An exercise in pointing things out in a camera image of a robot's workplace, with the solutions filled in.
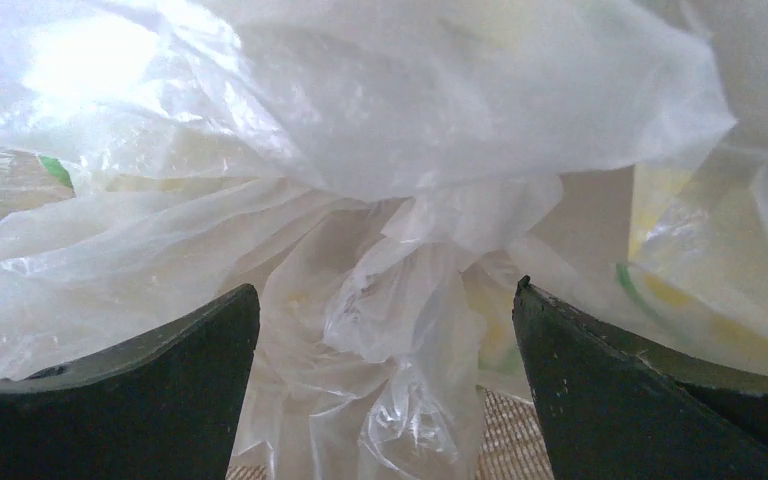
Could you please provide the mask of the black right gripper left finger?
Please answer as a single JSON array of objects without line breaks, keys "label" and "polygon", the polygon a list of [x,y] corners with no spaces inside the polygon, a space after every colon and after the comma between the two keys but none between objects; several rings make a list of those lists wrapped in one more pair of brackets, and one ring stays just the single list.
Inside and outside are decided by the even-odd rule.
[{"label": "black right gripper left finger", "polygon": [[259,336],[248,284],[156,329],[0,380],[0,479],[222,479]]}]

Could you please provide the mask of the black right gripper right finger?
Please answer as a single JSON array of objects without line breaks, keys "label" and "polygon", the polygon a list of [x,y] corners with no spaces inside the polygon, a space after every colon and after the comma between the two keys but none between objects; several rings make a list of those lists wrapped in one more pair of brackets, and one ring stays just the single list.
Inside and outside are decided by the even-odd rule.
[{"label": "black right gripper right finger", "polygon": [[768,376],[603,322],[522,278],[513,325],[558,479],[768,479]]}]

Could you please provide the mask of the translucent plastic grocery bag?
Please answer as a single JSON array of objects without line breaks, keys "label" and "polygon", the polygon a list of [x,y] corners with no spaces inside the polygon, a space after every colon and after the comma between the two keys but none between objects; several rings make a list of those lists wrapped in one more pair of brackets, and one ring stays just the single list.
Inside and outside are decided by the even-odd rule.
[{"label": "translucent plastic grocery bag", "polygon": [[234,458],[469,477],[524,274],[768,375],[768,1],[0,1],[0,379],[251,283]]}]

